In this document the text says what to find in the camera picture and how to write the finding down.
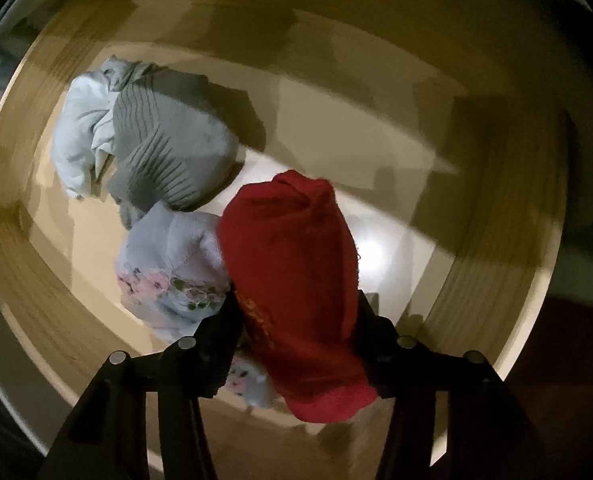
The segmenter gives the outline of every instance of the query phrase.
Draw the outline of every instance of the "silver screw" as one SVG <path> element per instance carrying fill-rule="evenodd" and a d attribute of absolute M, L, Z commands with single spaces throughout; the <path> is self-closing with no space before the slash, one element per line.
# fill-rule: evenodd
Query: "silver screw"
<path fill-rule="evenodd" d="M 416 346 L 417 340 L 411 335 L 402 335 L 397 339 L 397 345 L 406 350 L 412 349 Z"/>
<path fill-rule="evenodd" d="M 487 361 L 485 356 L 478 350 L 468 350 L 463 354 L 463 357 L 475 365 L 482 365 Z"/>
<path fill-rule="evenodd" d="M 190 335 L 187 335 L 179 339 L 177 344 L 181 350 L 189 350 L 190 348 L 194 348 L 196 346 L 196 339 Z"/>
<path fill-rule="evenodd" d="M 121 350 L 117 350 L 116 352 L 112 352 L 112 354 L 110 355 L 110 362 L 113 365 L 118 365 L 121 364 L 123 361 L 126 360 L 126 353 L 122 352 Z"/>

